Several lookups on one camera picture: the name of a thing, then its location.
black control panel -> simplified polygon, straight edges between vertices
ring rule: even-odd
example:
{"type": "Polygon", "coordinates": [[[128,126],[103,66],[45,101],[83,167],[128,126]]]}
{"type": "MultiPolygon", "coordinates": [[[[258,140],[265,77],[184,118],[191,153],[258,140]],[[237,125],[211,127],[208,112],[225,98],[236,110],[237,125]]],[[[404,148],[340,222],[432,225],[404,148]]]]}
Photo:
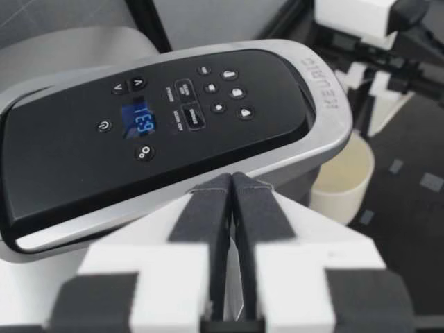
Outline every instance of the black control panel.
{"type": "Polygon", "coordinates": [[[304,83],[259,50],[149,65],[11,109],[1,174],[18,234],[294,142],[304,83]]]}

digital display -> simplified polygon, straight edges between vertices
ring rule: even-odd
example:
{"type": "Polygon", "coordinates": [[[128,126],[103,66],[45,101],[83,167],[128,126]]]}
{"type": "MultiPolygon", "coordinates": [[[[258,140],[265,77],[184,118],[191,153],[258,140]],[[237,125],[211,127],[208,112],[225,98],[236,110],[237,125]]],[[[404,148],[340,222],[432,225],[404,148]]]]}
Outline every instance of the digital display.
{"type": "Polygon", "coordinates": [[[123,136],[127,139],[141,137],[155,131],[155,117],[143,97],[132,104],[122,106],[122,118],[125,126],[123,136]]]}

button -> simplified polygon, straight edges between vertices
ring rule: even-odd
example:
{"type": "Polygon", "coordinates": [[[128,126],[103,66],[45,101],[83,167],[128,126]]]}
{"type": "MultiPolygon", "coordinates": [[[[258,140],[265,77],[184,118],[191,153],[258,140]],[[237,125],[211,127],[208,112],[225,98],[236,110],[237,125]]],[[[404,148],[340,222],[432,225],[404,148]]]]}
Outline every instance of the button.
{"type": "Polygon", "coordinates": [[[112,88],[112,93],[114,95],[123,95],[128,93],[128,86],[126,83],[119,83],[112,88]]]}
{"type": "Polygon", "coordinates": [[[182,106],[183,114],[187,120],[188,128],[190,130],[200,130],[205,127],[205,120],[200,111],[199,104],[192,103],[182,106]]]}
{"type": "Polygon", "coordinates": [[[200,66],[197,68],[197,72],[201,76],[208,76],[211,74],[211,67],[210,66],[200,66]]]}
{"type": "Polygon", "coordinates": [[[131,90],[136,92],[137,90],[140,90],[143,87],[145,87],[146,81],[141,76],[138,76],[136,78],[132,78],[130,84],[131,84],[131,90]]]}
{"type": "Polygon", "coordinates": [[[217,88],[217,86],[214,83],[210,83],[205,86],[205,92],[207,92],[208,94],[215,94],[215,93],[217,93],[218,90],[219,89],[217,88]]]}
{"type": "Polygon", "coordinates": [[[255,116],[255,111],[246,106],[237,110],[237,116],[240,120],[250,120],[255,116]]]}
{"type": "Polygon", "coordinates": [[[196,100],[196,95],[194,94],[193,84],[190,80],[184,78],[182,80],[177,80],[175,83],[176,91],[178,92],[180,101],[182,103],[190,103],[196,100]]]}
{"type": "Polygon", "coordinates": [[[221,73],[222,79],[227,81],[233,81],[237,79],[238,73],[233,69],[227,69],[221,73]]]}
{"type": "Polygon", "coordinates": [[[102,120],[100,123],[97,124],[97,130],[100,133],[106,133],[108,132],[112,127],[111,121],[109,120],[102,120]]]}
{"type": "Polygon", "coordinates": [[[211,111],[214,113],[224,113],[227,108],[225,107],[225,104],[223,103],[215,103],[211,105],[211,111]]]}
{"type": "Polygon", "coordinates": [[[147,162],[154,157],[154,148],[148,144],[139,146],[135,150],[135,157],[138,161],[147,162]]]}
{"type": "Polygon", "coordinates": [[[233,88],[230,92],[230,97],[232,99],[242,99],[245,95],[246,92],[239,87],[233,88]]]}

small round button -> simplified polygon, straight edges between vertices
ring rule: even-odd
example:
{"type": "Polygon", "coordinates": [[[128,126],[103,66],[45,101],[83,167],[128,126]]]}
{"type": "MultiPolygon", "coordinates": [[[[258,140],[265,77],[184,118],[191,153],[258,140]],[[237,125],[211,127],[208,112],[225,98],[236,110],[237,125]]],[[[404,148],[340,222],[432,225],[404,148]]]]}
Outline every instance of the small round button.
{"type": "Polygon", "coordinates": [[[146,81],[141,76],[137,76],[131,79],[130,84],[131,84],[131,90],[136,92],[137,90],[140,90],[143,87],[145,87],[146,81]]]}
{"type": "Polygon", "coordinates": [[[108,132],[112,127],[111,121],[109,120],[102,120],[100,123],[97,124],[97,130],[100,133],[106,133],[108,132]]]}
{"type": "Polygon", "coordinates": [[[230,91],[230,97],[232,99],[242,99],[245,97],[245,95],[246,95],[245,90],[239,87],[233,88],[230,91]]]}
{"type": "Polygon", "coordinates": [[[211,111],[214,113],[224,113],[225,110],[227,110],[227,108],[223,103],[215,103],[211,105],[211,111]]]}
{"type": "Polygon", "coordinates": [[[201,76],[208,76],[208,75],[211,74],[211,67],[210,66],[200,66],[200,67],[197,67],[197,72],[201,76]]]}
{"type": "Polygon", "coordinates": [[[128,93],[128,86],[126,83],[117,83],[114,87],[112,87],[111,92],[114,95],[124,95],[128,93]]]}
{"type": "Polygon", "coordinates": [[[218,87],[214,83],[209,83],[205,86],[205,92],[208,94],[215,94],[219,90],[218,87]]]}
{"type": "Polygon", "coordinates": [[[236,80],[238,76],[239,76],[238,72],[234,69],[226,69],[221,73],[222,79],[226,81],[236,80]]]}
{"type": "Polygon", "coordinates": [[[150,147],[148,144],[139,146],[135,150],[136,160],[141,162],[147,162],[151,160],[154,156],[154,148],[150,147]]]}
{"type": "Polygon", "coordinates": [[[237,117],[240,120],[250,120],[254,116],[255,116],[255,111],[248,106],[245,106],[237,110],[237,117]]]}

white cup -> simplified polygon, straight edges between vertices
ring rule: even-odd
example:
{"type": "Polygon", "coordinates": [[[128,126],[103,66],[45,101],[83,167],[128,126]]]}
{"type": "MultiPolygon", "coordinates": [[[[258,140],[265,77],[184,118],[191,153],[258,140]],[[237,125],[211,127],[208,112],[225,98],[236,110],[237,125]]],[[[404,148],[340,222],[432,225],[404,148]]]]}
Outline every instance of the white cup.
{"type": "Polygon", "coordinates": [[[356,216],[375,170],[371,147],[352,133],[345,148],[321,167],[311,189],[310,208],[340,224],[356,216]]]}

